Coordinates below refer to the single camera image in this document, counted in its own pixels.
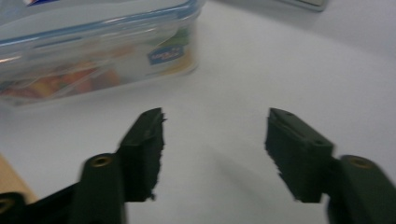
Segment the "container lid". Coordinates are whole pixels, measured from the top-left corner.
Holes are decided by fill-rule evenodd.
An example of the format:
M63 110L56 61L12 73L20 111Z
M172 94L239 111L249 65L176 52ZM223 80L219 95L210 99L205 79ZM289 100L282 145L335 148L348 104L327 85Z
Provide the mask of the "container lid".
M1 0L0 47L121 22L185 17L200 0Z

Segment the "sticker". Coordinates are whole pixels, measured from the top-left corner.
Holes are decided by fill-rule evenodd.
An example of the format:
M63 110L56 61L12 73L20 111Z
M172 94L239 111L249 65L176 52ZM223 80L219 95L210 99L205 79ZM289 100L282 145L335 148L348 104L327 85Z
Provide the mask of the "sticker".
M44 4L44 3L48 3L48 2L54 2L54 1L58 1L58 0L23 0L23 2L26 4L26 6L30 7L30 6L35 6L35 5L39 5L39 4Z
M148 54L149 63L151 65L157 63L166 63L173 61L174 59L180 58L184 55L183 46L174 45L166 46L159 49L155 49Z

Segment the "white tabletop surface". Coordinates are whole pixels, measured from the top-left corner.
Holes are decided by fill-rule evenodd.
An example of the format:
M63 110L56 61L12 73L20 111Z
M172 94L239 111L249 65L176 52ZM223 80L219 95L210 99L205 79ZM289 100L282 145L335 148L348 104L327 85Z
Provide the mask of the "white tabletop surface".
M396 181L396 2L330 0L322 13L272 0L208 1L191 74L19 113L0 110L0 150L39 196L113 152L137 116L162 107L157 201L130 223L327 223L294 202L263 149L269 107L295 113Z

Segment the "plastic container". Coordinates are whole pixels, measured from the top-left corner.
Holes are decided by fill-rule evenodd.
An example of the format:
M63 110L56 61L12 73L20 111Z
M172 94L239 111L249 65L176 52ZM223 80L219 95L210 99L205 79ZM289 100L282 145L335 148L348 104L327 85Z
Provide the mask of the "plastic container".
M13 108L195 68L200 0L2 0L0 103Z

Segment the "white table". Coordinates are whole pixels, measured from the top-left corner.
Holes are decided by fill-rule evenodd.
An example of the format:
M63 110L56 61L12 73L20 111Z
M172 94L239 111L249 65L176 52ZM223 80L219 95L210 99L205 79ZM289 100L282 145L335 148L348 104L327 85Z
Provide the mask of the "white table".
M113 152L162 107L166 148L155 203L130 223L327 223L325 203L293 201L263 149L269 107L369 158L396 181L396 4L330 0L315 13L277 1L208 1L190 75L21 113L0 111L0 150L39 197Z

